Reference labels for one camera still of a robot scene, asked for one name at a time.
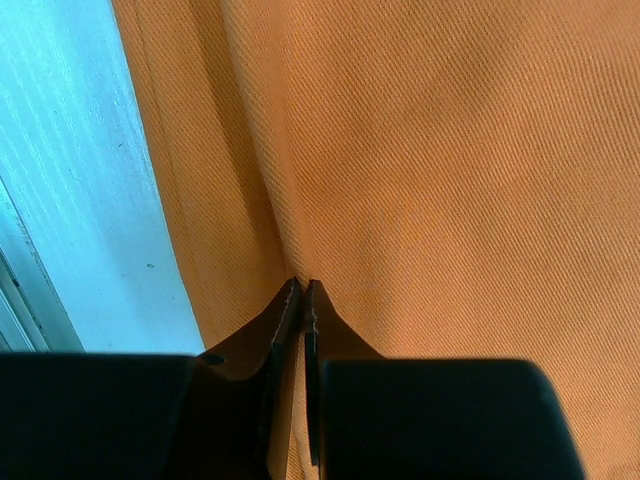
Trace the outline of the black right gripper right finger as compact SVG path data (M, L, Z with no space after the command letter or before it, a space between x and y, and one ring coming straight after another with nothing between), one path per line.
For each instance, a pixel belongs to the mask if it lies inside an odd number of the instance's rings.
M581 479L553 386L521 359L391 359L337 313L304 307L311 461L323 479Z

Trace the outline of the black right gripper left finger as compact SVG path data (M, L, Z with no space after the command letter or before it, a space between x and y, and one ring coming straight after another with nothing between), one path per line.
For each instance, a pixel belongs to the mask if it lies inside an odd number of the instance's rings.
M282 479L302 289L197 356L7 353L5 479Z

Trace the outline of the orange trousers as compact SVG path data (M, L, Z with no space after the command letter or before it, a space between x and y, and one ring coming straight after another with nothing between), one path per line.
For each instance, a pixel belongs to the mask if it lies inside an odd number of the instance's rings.
M389 356L517 356L639 475L635 1L117 1L206 346L290 277Z

